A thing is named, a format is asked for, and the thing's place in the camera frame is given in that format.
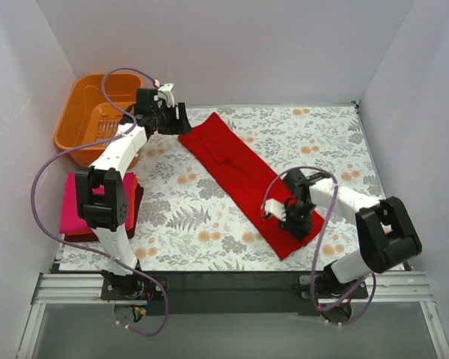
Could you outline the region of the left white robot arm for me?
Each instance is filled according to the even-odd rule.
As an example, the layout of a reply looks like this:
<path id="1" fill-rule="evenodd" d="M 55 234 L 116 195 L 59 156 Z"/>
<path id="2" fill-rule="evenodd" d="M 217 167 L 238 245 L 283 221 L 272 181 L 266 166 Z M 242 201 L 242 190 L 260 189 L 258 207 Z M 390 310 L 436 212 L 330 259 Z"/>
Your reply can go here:
<path id="1" fill-rule="evenodd" d="M 134 204 L 126 195 L 124 176 L 133 159 L 154 133 L 182 135 L 191 131 L 186 106 L 176 102 L 174 85 L 158 88 L 138 88 L 136 101 L 129 105 L 118 123 L 116 135 L 100 157 L 89 167 L 75 172 L 77 212 L 97 236 L 104 252 L 117 263 L 102 271 L 102 275 L 129 299 L 138 298 L 145 285 L 133 274 L 138 259 L 129 245 L 125 222 Z"/>

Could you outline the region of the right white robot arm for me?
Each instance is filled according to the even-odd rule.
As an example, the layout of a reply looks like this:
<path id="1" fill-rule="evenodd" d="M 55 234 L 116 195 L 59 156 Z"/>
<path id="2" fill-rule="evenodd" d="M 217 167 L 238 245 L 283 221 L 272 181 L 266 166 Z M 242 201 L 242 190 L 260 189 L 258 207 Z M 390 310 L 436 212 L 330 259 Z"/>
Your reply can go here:
<path id="1" fill-rule="evenodd" d="M 268 199 L 265 213 L 279 227 L 302 240 L 314 229 L 311 216 L 320 206 L 355 225 L 358 250 L 328 264 L 310 280 L 319 294 L 340 297 L 352 284 L 370 274 L 381 274 L 422 252 L 421 240 L 401 199 L 381 199 L 339 186 L 323 172 L 307 176 L 294 168 L 284 175 L 291 195 L 280 202 Z"/>

